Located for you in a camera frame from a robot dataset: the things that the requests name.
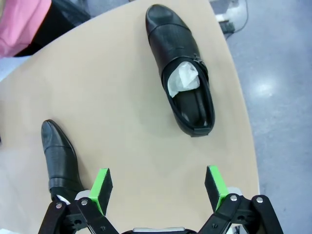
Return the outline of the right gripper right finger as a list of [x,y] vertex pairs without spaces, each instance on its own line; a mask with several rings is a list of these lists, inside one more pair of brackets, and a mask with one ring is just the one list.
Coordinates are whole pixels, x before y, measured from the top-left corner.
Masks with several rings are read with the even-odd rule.
[[283,230],[269,198],[256,195],[247,199],[230,193],[216,166],[208,166],[205,187],[213,214],[200,234],[225,234],[232,224],[241,225],[248,234],[282,234]]

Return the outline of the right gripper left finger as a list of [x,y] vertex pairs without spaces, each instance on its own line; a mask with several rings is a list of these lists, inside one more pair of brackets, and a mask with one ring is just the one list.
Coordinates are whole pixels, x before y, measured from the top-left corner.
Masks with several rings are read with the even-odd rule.
[[106,217],[113,189],[110,170],[100,169],[87,197],[67,205],[63,201],[49,204],[40,234],[75,234],[88,228],[92,234],[113,234],[115,228]]

